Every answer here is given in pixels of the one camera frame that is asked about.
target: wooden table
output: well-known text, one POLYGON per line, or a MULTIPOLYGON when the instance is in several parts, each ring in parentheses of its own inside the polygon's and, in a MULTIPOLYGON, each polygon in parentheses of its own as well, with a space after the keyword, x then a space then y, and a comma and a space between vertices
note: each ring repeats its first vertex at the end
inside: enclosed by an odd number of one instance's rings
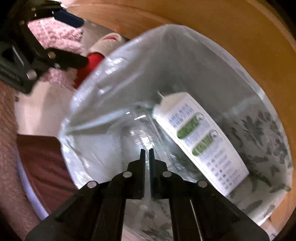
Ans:
MULTIPOLYGON (((247 70, 274 105, 288 136, 296 167, 296 41, 264 0, 64 0, 69 12, 127 38, 166 23, 209 37, 247 70)), ((271 215, 283 228, 296 206, 293 188, 271 215)))

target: pink fluffy cloth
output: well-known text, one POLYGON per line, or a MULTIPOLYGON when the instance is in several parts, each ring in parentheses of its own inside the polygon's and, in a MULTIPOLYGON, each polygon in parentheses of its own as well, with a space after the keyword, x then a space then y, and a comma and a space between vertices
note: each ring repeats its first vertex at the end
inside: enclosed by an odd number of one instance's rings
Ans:
MULTIPOLYGON (((54 18, 45 18, 28 23, 28 27, 45 48, 57 48, 80 55, 86 55, 86 49, 81 44, 83 30, 71 27, 54 18)), ((40 81, 57 84, 61 87, 73 89, 77 70, 68 68, 66 71, 50 68, 40 77, 40 81)))

